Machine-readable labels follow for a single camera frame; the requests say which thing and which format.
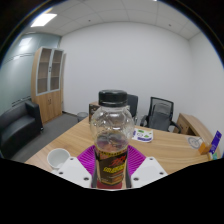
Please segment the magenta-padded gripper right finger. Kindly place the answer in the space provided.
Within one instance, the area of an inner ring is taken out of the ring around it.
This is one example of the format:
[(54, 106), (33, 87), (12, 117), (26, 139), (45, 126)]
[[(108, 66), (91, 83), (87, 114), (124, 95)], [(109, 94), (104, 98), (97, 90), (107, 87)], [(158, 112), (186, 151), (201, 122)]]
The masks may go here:
[(126, 187), (140, 188), (167, 176), (154, 157), (146, 157), (133, 146), (128, 147)]

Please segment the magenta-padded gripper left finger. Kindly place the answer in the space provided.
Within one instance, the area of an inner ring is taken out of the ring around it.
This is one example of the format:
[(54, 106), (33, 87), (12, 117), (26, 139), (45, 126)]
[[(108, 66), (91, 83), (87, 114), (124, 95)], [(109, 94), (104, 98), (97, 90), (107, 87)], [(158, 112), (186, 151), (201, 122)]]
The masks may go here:
[(55, 174), (84, 188), (95, 188), (97, 171), (95, 146), (92, 145), (77, 157), (69, 157)]

